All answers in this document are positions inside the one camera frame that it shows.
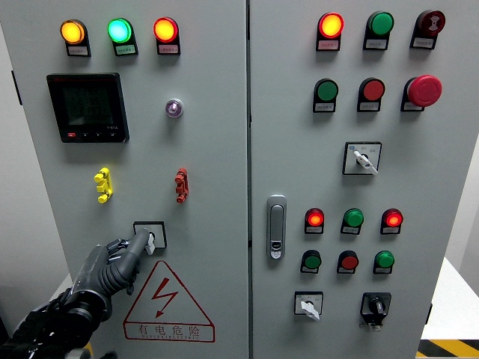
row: white wall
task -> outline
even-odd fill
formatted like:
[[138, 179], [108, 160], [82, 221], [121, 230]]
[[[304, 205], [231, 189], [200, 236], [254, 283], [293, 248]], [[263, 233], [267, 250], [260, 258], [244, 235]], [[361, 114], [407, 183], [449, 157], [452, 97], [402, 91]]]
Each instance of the white wall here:
[[479, 294], [479, 139], [457, 209], [446, 258]]
[[0, 316], [9, 334], [68, 274], [0, 27]]

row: gray metal panel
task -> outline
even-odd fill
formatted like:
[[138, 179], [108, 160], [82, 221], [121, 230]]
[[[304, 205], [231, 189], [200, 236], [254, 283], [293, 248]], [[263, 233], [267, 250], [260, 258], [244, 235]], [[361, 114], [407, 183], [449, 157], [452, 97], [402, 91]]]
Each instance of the gray metal panel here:
[[[132, 23], [138, 57], [114, 56], [106, 27], [119, 16]], [[179, 58], [156, 54], [152, 29], [161, 16], [180, 27]], [[66, 19], [87, 26], [91, 58], [67, 57], [59, 34]], [[0, 20], [71, 273], [97, 243], [132, 236], [134, 221], [165, 222], [168, 248], [142, 263], [132, 297], [122, 292], [113, 298], [114, 315], [93, 338], [96, 354], [115, 349], [121, 358], [246, 358], [244, 2], [2, 1]], [[46, 75], [102, 72], [120, 73], [130, 142], [61, 143]], [[178, 120], [164, 112], [172, 97], [185, 104]], [[100, 205], [93, 176], [103, 166], [115, 193]], [[181, 167], [190, 186], [183, 205], [176, 203], [174, 183]], [[125, 339], [123, 320], [158, 260], [172, 267], [209, 316], [215, 343]], [[195, 308], [181, 309], [187, 315]]]
[[[446, 15], [436, 49], [411, 50], [417, 16], [428, 8]], [[385, 52], [363, 52], [367, 18], [393, 14]], [[338, 53], [314, 50], [318, 19], [345, 20]], [[254, 357], [413, 358], [451, 233], [478, 135], [479, 48], [476, 1], [251, 1], [251, 148]], [[438, 76], [442, 98], [423, 113], [400, 113], [406, 82]], [[356, 112], [368, 77], [385, 82], [381, 112]], [[314, 85], [339, 85], [337, 111], [312, 114]], [[382, 142], [379, 174], [341, 175], [347, 141]], [[287, 198], [287, 252], [264, 253], [266, 201]], [[311, 207], [326, 217], [323, 235], [303, 234]], [[340, 235], [349, 208], [365, 216], [359, 236]], [[381, 236], [382, 213], [396, 207], [405, 220], [399, 236]], [[321, 253], [320, 273], [299, 271], [302, 254]], [[356, 274], [336, 274], [339, 254], [354, 250]], [[377, 252], [396, 257], [391, 275], [373, 275]], [[293, 314], [294, 292], [323, 291], [319, 323]], [[391, 309], [379, 333], [359, 327], [364, 292], [390, 292]]]

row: digital meter display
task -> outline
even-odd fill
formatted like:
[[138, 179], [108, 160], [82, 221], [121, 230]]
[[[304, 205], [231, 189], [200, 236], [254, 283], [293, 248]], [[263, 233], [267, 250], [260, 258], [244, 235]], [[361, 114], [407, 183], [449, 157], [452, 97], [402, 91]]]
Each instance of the digital meter display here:
[[63, 142], [128, 142], [117, 73], [53, 74], [46, 80]]
[[113, 124], [105, 88], [64, 88], [63, 96], [69, 125]]

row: robotic hand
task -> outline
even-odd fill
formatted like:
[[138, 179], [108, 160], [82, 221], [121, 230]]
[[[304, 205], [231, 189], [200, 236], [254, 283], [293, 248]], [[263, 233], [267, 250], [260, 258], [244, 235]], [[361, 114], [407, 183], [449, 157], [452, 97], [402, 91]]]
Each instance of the robotic hand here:
[[[3, 359], [88, 359], [87, 345], [101, 322], [112, 316], [112, 295], [131, 295], [140, 272], [140, 255], [153, 253], [153, 234], [146, 229], [131, 241], [117, 239], [96, 246], [83, 263], [71, 289], [31, 311], [13, 337], [0, 347]], [[120, 249], [121, 255], [114, 255]]]

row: red push button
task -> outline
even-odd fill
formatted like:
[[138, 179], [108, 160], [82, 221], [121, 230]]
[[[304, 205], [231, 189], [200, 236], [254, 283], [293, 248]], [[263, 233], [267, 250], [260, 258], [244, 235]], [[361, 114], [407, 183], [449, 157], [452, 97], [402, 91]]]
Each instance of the red push button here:
[[363, 95], [369, 101], [377, 101], [384, 95], [384, 91], [384, 84], [380, 80], [374, 79], [364, 86]]
[[358, 265], [359, 259], [356, 252], [344, 251], [339, 255], [336, 272], [338, 274], [354, 274]]
[[423, 35], [437, 36], [446, 24], [446, 16], [438, 10], [427, 10], [419, 15], [417, 24]]
[[419, 107], [427, 107], [436, 103], [441, 97], [442, 84], [439, 79], [432, 75], [416, 77], [409, 84], [407, 95], [409, 101]]
[[344, 269], [351, 270], [358, 266], [359, 261], [356, 257], [346, 257], [341, 262], [341, 265]]

